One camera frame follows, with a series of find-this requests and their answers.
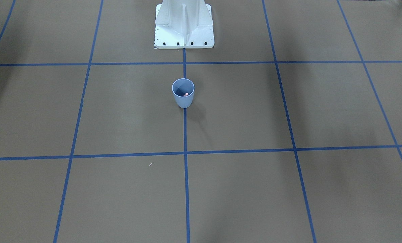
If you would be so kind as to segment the light blue cup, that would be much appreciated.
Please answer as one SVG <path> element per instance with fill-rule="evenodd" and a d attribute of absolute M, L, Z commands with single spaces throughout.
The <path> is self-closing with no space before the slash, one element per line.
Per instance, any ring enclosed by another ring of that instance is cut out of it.
<path fill-rule="evenodd" d="M 180 108 L 188 108 L 193 101 L 195 85 L 194 83 L 186 78 L 180 78 L 173 82 L 172 92 L 175 98 L 175 102 Z"/>

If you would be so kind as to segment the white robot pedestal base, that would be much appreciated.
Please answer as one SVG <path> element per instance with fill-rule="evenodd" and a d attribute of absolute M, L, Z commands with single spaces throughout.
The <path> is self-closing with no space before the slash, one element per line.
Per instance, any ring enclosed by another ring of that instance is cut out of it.
<path fill-rule="evenodd" d="M 155 14 L 155 48 L 215 46 L 212 7 L 204 0 L 163 0 Z"/>

